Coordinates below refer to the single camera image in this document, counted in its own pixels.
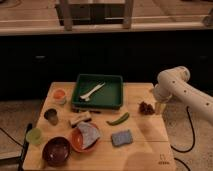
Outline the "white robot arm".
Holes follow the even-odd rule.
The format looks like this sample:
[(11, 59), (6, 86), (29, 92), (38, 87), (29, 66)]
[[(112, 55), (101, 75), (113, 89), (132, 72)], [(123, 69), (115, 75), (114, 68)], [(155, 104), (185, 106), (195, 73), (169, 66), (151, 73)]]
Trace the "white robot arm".
[(189, 79), (190, 71), (184, 66), (161, 71), (153, 96), (163, 103), (174, 95), (213, 125), (213, 97), (189, 85)]

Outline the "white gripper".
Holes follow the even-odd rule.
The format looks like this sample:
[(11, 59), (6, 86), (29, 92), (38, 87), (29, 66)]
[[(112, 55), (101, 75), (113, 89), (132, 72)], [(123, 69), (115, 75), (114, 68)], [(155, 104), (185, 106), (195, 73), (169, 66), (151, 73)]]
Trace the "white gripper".
[(165, 110), (165, 103), (172, 97), (172, 95), (168, 90), (159, 84), (156, 84), (153, 89), (153, 96), (158, 101), (155, 103), (155, 114), (161, 115)]

